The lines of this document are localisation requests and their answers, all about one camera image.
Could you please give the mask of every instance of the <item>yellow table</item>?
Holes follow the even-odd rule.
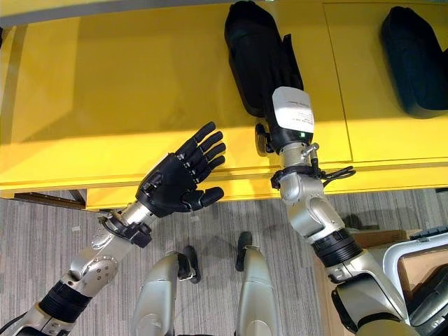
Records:
[[[324,169],[359,173],[328,192],[448,185],[448,117],[416,120],[393,95],[378,29],[391,4],[262,3],[293,46]],[[448,46],[448,6],[412,5]],[[214,120],[227,200],[276,197],[275,155],[255,150],[223,38],[228,4],[74,17],[14,27],[1,47],[3,194],[87,188],[87,207],[122,206],[168,151]]]

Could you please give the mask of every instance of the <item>wire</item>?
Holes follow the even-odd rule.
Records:
[[[3,334],[6,331],[6,329],[11,327],[15,322],[19,321],[23,316],[25,316],[25,314],[26,314],[26,312],[20,316],[17,316],[16,318],[13,318],[11,321],[7,322],[7,324],[5,324],[3,327],[1,327],[0,334]]]
[[[353,169],[353,166],[348,166],[329,174],[325,173],[324,171],[321,171],[320,177],[321,179],[325,180],[325,182],[323,182],[323,187],[326,187],[331,181],[346,179],[347,177],[353,176],[355,173],[356,171]]]

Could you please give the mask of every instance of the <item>robotic hand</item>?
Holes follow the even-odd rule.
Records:
[[[68,335],[91,299],[117,274],[119,262],[132,246],[149,244],[149,225],[155,218],[198,210],[218,201],[224,195],[222,189],[197,189],[197,184],[225,161],[221,155],[225,144],[217,144],[223,134],[216,132],[204,140],[214,130],[213,122],[203,126],[143,179],[134,203],[100,218],[103,228],[91,245],[73,259],[70,270],[8,335]]]
[[[312,143],[314,116],[291,43],[280,39],[274,18],[251,1],[230,7],[225,23],[230,66],[246,110],[265,119],[255,127],[258,150],[281,156],[271,179],[280,189],[294,230],[313,247],[337,285],[333,302],[343,324],[357,335],[417,335],[406,324],[404,300],[368,251],[361,249],[323,193],[330,181],[352,176],[353,167],[319,169]]]

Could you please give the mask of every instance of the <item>floor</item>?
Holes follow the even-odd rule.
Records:
[[[330,197],[355,228],[431,228],[448,223],[448,192],[413,190]],[[89,244],[98,213],[0,200],[0,325],[41,299]],[[128,335],[139,287],[167,251],[196,247],[203,280],[178,285],[176,332],[233,335],[242,275],[234,269],[237,238],[253,232],[276,288],[282,335],[322,335],[312,251],[277,200],[222,202],[153,225],[153,242],[124,259],[113,283],[85,310],[71,335]]]

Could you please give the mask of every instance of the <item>black robotic foot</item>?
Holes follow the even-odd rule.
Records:
[[[249,231],[243,231],[238,238],[238,254],[235,268],[238,272],[244,271],[244,256],[246,255],[245,247],[252,245],[252,233]]]
[[[188,245],[183,248],[183,254],[185,254],[190,261],[191,267],[195,270],[195,276],[190,279],[193,284],[197,284],[201,281],[201,272],[199,269],[199,262],[197,261],[196,250],[193,246]]]

